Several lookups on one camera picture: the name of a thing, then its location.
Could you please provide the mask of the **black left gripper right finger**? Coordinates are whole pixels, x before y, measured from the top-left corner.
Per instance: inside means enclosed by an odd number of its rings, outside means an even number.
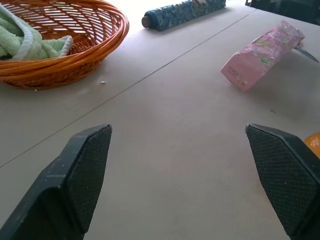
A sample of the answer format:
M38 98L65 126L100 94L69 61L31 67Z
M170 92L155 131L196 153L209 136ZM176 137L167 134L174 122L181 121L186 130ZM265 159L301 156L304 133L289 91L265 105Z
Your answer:
M320 159L297 136L249 123L245 128L260 183L292 240L320 238Z

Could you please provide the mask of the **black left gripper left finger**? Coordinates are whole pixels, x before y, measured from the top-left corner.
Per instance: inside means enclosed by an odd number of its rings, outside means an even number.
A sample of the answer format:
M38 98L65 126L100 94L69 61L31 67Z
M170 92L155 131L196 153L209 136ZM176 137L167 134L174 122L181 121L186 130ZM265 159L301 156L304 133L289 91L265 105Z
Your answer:
M73 135L0 229L2 240L82 240L101 193L110 124Z

